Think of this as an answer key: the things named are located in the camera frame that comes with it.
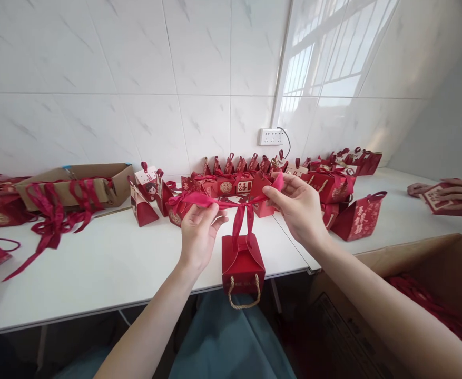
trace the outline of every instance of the red ribbon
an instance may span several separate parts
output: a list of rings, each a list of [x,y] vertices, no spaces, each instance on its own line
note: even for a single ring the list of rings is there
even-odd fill
[[[281,172],[278,174],[276,180],[273,182],[273,184],[271,184],[271,186],[273,188],[276,188],[279,191],[283,189],[283,174]],[[252,206],[254,204],[262,203],[263,201],[266,201],[266,200],[268,200],[268,197],[264,194],[261,194],[257,196],[256,198],[254,198],[253,200],[249,201],[248,203],[237,204],[237,203],[218,201],[200,192],[192,192],[187,197],[185,197],[184,199],[180,199],[179,201],[183,201],[185,203],[190,203],[190,204],[195,204],[198,206],[202,206],[204,208],[208,208],[213,203],[216,203],[218,204],[220,210],[226,210],[229,208],[238,208],[238,210],[236,211],[236,217],[234,218],[234,223],[232,226],[232,244],[233,244],[234,251],[237,251],[238,236],[240,234],[241,225],[243,224],[245,208],[247,209],[247,229],[248,229],[247,241],[248,241],[248,238],[250,234],[252,233],[252,227],[253,227],[253,207]]]
[[[61,199],[55,190],[55,182],[43,183],[44,193],[41,189],[40,183],[30,183],[26,192],[33,204],[41,211],[44,217],[44,221],[35,224],[31,230],[41,236],[40,243],[36,248],[36,252],[31,255],[19,268],[12,272],[7,278],[3,280],[11,279],[25,270],[46,248],[57,249],[58,244],[61,241],[63,233],[70,232],[74,225],[78,222],[82,222],[82,226],[75,232],[81,232],[89,224],[92,214],[96,210],[103,209],[94,188],[93,179],[81,179],[79,181],[70,181],[69,190],[75,197],[79,206],[84,209],[84,212],[69,212],[67,217],[64,213],[64,206],[62,205]],[[76,195],[75,189],[78,185],[82,191],[82,197]],[[94,202],[92,209],[89,199]]]

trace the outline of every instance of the rope handle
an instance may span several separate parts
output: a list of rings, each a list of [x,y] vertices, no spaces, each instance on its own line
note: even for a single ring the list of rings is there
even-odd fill
[[[234,277],[231,276],[231,287],[229,288],[228,296],[229,296],[229,303],[231,303],[231,306],[235,310],[241,310],[241,309],[250,309],[255,307],[259,302],[261,301],[261,287],[259,286],[259,277],[257,274],[255,274],[255,285],[257,286],[257,300],[255,300],[252,304],[247,304],[247,305],[234,305],[231,299],[231,292],[234,289]]]
[[[18,241],[8,240],[7,238],[0,238],[0,241],[8,241],[8,242],[16,243],[16,247],[14,247],[13,249],[9,249],[9,250],[4,250],[4,249],[3,249],[3,250],[6,251],[7,253],[12,252],[12,251],[15,251],[15,250],[17,250],[17,249],[20,247],[20,242],[18,242]]]

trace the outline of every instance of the ribbon bow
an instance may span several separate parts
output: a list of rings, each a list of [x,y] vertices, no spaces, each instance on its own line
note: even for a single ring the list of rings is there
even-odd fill
[[[273,188],[281,191],[283,189],[283,174],[280,172],[276,178],[276,180],[271,184]],[[187,195],[183,199],[179,199],[178,201],[183,201],[185,203],[195,204],[198,206],[202,206],[204,208],[208,208],[213,203],[218,204],[220,210],[226,210],[229,208],[238,208],[236,211],[236,217],[234,218],[234,223],[232,226],[232,244],[234,251],[238,250],[238,236],[240,234],[241,225],[243,224],[243,218],[245,215],[245,209],[247,210],[247,242],[249,239],[250,234],[252,233],[253,227],[253,205],[262,203],[263,201],[268,200],[266,195],[261,194],[254,198],[253,200],[249,201],[248,203],[228,203],[223,201],[215,200],[205,194],[200,192],[192,192],[191,194]]]

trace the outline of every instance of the gray floor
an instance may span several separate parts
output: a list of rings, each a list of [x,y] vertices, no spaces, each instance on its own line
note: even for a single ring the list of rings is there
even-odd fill
[[[271,289],[271,283],[266,281],[263,296],[259,306],[265,314],[280,341],[281,325],[293,319],[296,307],[306,299],[311,277],[306,274],[289,275],[276,279],[276,284],[282,305],[282,315],[276,313],[276,307]],[[171,335],[161,362],[155,372],[155,379],[167,378],[176,357],[175,351],[181,343],[190,326],[195,309],[197,295],[189,297],[180,317],[179,327]],[[142,312],[144,307],[125,309],[123,312],[130,322]],[[48,327],[43,368],[36,379],[51,378],[70,362],[88,350],[99,345],[114,345],[127,330],[126,323],[118,312],[79,318],[51,324]],[[23,331],[4,334],[14,346],[18,357],[26,362],[36,362],[41,328],[31,328]],[[295,357],[286,353],[296,370]]]

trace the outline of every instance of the cardboard box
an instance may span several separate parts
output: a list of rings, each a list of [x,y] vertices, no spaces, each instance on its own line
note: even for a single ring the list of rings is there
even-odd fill
[[[462,235],[386,247],[356,257],[381,277],[407,272],[462,317]],[[314,278],[308,304],[306,338],[310,341],[314,335],[323,335],[332,359],[331,377],[412,377],[326,273]]]
[[[127,177],[134,177],[134,170],[128,163],[108,163],[94,165],[77,165],[59,167],[44,174],[33,176],[30,179],[21,181],[15,185],[28,211],[37,211],[38,208],[27,195],[27,186],[35,182],[56,182],[55,190],[59,195],[64,207],[78,207],[78,201],[69,191],[71,180],[96,177],[93,180],[95,192],[103,208],[114,208],[122,205],[131,195]],[[112,188],[108,187],[108,182],[102,178],[112,179]],[[81,190],[76,189],[76,194],[82,196]]]
[[[462,200],[443,200],[440,201],[438,198],[438,192],[445,188],[456,187],[455,184],[450,183],[438,183],[437,185],[425,190],[420,194],[420,198],[424,200],[431,212],[435,215],[445,216],[462,216],[462,210],[448,210],[447,206],[462,204]]]

